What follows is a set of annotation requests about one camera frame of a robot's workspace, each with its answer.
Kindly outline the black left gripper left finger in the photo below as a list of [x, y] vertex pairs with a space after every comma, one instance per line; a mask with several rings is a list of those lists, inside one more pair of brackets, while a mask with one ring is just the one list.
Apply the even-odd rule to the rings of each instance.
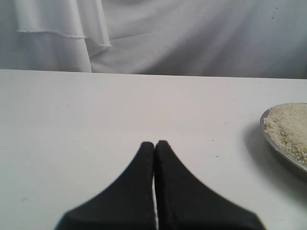
[[143, 142], [125, 171], [104, 191], [66, 212], [58, 230], [153, 230], [154, 145]]

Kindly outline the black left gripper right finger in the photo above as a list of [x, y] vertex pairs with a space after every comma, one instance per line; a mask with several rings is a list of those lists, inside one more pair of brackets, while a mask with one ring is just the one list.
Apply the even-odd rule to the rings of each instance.
[[265, 229], [256, 214], [197, 179], [164, 140], [155, 147], [154, 186], [161, 230]]

